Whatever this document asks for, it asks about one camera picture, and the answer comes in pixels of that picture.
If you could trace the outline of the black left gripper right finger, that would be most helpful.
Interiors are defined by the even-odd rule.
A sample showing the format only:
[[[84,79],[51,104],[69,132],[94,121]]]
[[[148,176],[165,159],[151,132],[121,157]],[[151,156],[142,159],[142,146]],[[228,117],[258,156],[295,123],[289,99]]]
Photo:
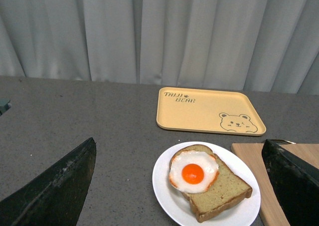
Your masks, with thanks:
[[[319,224],[319,170],[273,140],[265,140],[262,159],[272,188],[292,226]]]

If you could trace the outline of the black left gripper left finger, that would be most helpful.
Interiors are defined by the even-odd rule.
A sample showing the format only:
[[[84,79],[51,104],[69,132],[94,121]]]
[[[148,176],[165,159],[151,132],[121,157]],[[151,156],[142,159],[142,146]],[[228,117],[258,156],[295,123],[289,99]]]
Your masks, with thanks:
[[[75,226],[96,162],[89,138],[0,203],[2,226]]]

